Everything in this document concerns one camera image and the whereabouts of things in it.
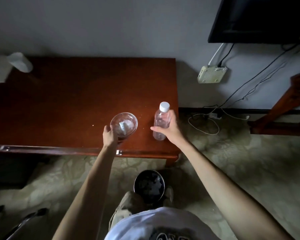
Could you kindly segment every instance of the printed graphic on shirt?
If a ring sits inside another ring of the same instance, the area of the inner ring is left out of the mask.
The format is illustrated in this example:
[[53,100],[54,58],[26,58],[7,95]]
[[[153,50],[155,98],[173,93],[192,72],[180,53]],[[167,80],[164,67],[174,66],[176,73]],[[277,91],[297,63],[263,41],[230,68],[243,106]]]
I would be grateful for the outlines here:
[[198,240],[195,235],[195,231],[187,228],[157,227],[153,229],[149,240]]

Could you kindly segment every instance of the baseboard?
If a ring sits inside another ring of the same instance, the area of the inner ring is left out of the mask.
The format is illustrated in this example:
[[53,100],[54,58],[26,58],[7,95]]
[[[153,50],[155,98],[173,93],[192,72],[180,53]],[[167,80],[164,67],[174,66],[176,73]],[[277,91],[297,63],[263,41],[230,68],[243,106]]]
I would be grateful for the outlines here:
[[[198,113],[208,114],[212,111],[212,108],[188,108],[179,107],[179,113]],[[244,108],[224,108],[224,111],[228,114],[267,114],[270,109],[244,109]],[[223,114],[223,111],[218,108],[214,111],[217,114]],[[300,109],[290,110],[285,115],[300,115]]]

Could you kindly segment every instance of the right hand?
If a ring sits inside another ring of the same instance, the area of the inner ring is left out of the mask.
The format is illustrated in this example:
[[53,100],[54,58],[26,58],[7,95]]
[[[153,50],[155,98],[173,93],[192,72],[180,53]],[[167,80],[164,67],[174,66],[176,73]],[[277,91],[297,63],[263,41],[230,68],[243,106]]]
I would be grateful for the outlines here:
[[171,141],[176,146],[179,146],[180,142],[184,141],[185,138],[184,138],[183,134],[181,133],[181,130],[178,125],[177,117],[176,117],[176,114],[174,113],[174,111],[169,110],[168,113],[171,118],[170,125],[168,128],[164,129],[159,126],[152,126],[152,127],[150,127],[150,129],[164,134],[169,139],[169,141]]

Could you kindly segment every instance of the forearm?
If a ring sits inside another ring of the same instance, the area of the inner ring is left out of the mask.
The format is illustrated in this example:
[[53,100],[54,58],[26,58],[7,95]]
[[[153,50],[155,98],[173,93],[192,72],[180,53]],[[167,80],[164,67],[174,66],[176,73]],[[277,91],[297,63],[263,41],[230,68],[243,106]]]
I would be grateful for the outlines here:
[[115,154],[116,148],[113,146],[101,150],[53,240],[97,238]]
[[268,211],[185,139],[177,145],[238,239],[292,239]]

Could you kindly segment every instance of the white t-shirt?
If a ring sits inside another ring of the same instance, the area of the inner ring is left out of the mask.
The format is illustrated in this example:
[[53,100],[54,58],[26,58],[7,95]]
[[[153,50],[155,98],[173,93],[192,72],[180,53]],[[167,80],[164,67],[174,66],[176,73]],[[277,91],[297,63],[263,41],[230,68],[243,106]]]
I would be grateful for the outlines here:
[[197,216],[170,207],[147,210],[118,222],[104,240],[220,240]]

